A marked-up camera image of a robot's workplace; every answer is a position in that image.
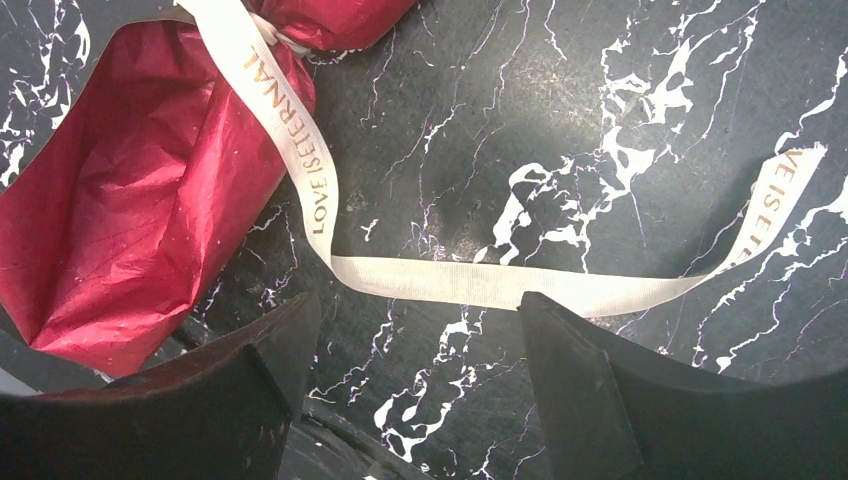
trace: marble floor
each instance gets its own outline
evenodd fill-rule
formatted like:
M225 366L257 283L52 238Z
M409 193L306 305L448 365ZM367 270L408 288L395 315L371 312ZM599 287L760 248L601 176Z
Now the marble floor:
M169 4L0 0L0 183L114 29ZM372 48L306 59L341 182L334 253L690 275L726 253L761 162L818 142L764 256L593 320L758 382L845 368L845 15L837 0L422 0ZM307 290L326 315L311 402L433 478L549 476L517 316L347 289L289 181L193 319L223 334Z

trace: cream ribbon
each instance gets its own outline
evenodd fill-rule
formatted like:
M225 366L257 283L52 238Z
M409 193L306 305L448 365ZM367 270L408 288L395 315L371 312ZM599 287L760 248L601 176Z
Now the cream ribbon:
M178 0L197 22L212 59L273 140L297 189L309 244L348 287L389 298L515 310L524 292L541 292L584 317L652 308L762 254L780 233L826 148L766 161L742 228L718 268L661 279L503 265L339 257L331 246L338 214L335 165L321 132L274 61L259 26L239 0Z
M268 45L273 46L276 45L277 42L283 42L292 49L295 55L301 58L309 53L308 48L280 33L280 31L277 30L277 27L268 20L265 20L253 12L248 13L250 13L250 18L253 19L253 24L256 25L256 28L259 30L259 34L262 35L262 39L265 40L265 43Z

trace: red tissue paper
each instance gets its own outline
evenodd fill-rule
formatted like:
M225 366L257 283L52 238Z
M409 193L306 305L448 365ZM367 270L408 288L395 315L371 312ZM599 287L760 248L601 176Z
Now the red tissue paper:
M250 1L295 43L366 48L414 0ZM309 73L271 47L312 111ZM47 145L0 194L0 303L30 347L136 372L190 313L285 176L197 28L124 26Z

